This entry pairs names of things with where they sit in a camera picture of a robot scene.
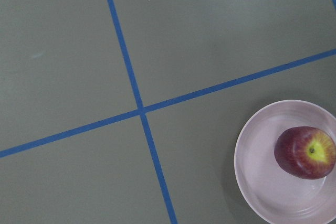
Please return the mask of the pink plate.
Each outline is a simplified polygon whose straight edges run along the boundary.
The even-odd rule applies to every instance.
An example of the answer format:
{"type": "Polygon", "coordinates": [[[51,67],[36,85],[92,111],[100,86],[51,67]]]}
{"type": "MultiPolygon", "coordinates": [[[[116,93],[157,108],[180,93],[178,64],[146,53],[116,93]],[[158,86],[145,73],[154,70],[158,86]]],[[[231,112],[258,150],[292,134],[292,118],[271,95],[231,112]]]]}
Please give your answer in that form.
{"type": "Polygon", "coordinates": [[[277,164],[274,148],[286,129],[319,128],[335,139],[335,116],[307,101],[283,100],[257,111],[237,139],[234,169],[238,187],[253,211],[269,223],[330,223],[335,220],[335,171],[309,180],[277,164]]]}

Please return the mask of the red apple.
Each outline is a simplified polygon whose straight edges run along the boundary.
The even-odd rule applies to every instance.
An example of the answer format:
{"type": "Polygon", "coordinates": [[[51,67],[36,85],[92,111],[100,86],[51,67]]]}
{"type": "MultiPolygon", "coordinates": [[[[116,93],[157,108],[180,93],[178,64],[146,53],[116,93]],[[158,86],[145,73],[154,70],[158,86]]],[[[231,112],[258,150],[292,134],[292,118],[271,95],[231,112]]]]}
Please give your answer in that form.
{"type": "Polygon", "coordinates": [[[320,179],[335,166],[335,143],[316,127],[292,127],[278,137],[274,156],[285,172],[302,179],[320,179]]]}

